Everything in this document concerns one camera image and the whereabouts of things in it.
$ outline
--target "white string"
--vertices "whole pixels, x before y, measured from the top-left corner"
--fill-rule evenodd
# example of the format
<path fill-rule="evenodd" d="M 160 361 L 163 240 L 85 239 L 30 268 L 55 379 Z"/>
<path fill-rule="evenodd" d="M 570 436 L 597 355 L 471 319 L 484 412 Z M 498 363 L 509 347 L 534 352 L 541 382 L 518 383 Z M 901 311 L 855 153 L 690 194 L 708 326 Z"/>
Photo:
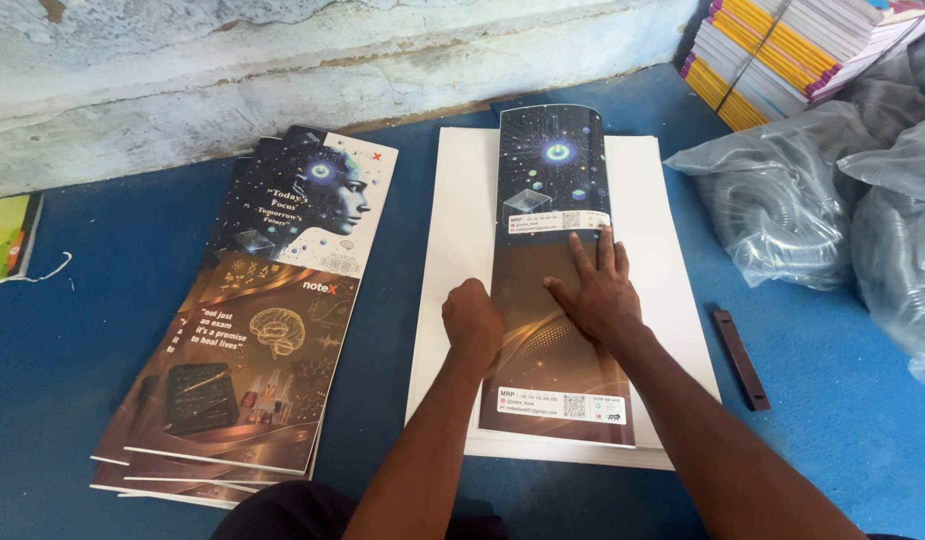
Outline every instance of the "white string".
<path fill-rule="evenodd" d="M 26 276 L 3 277 L 2 279 L 0 279 L 0 284 L 4 284 L 5 282 L 30 282 L 31 284 L 34 284 L 36 282 L 48 280 L 52 276 L 55 276 L 60 270 L 62 270 L 73 259 L 73 254 L 69 251 L 62 251 L 62 255 L 66 256 L 66 260 L 63 260 L 62 264 L 60 264 L 58 268 L 56 268 L 55 270 L 52 270 L 45 276 L 37 277 L 35 279 L 33 279 L 32 277 L 26 277 Z"/>

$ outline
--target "blue mat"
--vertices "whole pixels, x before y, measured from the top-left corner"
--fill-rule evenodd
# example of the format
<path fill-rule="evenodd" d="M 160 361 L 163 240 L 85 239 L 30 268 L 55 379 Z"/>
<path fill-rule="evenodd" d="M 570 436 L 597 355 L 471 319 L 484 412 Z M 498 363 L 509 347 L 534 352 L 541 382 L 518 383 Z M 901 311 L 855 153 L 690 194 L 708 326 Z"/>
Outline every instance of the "blue mat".
<path fill-rule="evenodd" d="M 659 65 L 512 103 L 588 105 L 607 135 L 656 136 L 667 158 L 730 132 L 691 92 Z M 357 135 L 398 148 L 399 161 L 316 461 L 316 479 L 351 497 L 403 424 L 439 129 L 497 125 L 486 110 Z M 189 288 L 233 163 L 47 192 L 29 273 L 73 258 L 45 281 L 0 285 L 0 539 L 205 538 L 225 515 L 87 485 L 90 452 Z M 725 405 L 864 531 L 925 540 L 925 387 L 905 354 L 852 291 L 749 289 L 691 182 L 667 169 L 666 187 Z M 715 307 L 732 312 L 772 410 L 745 409 Z M 513 538 L 706 536 L 672 472 L 468 457 L 456 513 L 488 512 Z"/>

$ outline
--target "wall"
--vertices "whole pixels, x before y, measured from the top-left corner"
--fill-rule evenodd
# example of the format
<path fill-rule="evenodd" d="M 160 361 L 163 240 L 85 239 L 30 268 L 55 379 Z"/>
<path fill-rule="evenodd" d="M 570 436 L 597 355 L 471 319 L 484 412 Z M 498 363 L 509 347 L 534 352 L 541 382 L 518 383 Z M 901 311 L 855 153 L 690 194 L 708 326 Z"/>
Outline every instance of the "wall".
<path fill-rule="evenodd" d="M 0 196 L 667 62 L 697 4 L 0 0 Z"/>

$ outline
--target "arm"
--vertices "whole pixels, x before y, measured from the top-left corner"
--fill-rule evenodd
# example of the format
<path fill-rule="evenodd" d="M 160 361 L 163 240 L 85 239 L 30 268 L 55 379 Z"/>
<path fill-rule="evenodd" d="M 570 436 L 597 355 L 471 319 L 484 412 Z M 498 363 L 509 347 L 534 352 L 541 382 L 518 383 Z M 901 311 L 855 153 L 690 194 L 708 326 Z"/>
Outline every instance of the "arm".
<path fill-rule="evenodd" d="M 597 267 L 575 233 L 570 249 L 578 292 L 543 279 L 565 312 L 609 350 L 646 403 L 652 425 L 709 534 L 754 538 L 866 536 L 812 483 L 726 411 L 642 324 L 622 242 L 603 229 Z"/>
<path fill-rule="evenodd" d="M 503 321 L 479 279 L 449 293 L 450 349 L 426 397 L 386 455 L 343 540 L 442 539 L 456 498 L 472 404 L 503 341 Z"/>

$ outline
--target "glowing power symbol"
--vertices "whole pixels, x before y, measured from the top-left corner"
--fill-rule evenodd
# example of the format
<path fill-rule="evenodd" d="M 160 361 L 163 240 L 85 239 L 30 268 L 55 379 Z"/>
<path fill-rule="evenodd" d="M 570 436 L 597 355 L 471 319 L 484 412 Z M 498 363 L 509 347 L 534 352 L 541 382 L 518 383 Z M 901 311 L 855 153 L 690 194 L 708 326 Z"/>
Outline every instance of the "glowing power symbol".
<path fill-rule="evenodd" d="M 546 149 L 546 158 L 554 162 L 561 162 L 569 157 L 569 147 L 562 142 L 556 142 Z"/>
<path fill-rule="evenodd" d="M 313 165 L 312 169 L 309 169 L 309 172 L 312 173 L 312 176 L 315 178 L 326 178 L 329 176 L 329 167 L 320 163 L 319 165 Z"/>

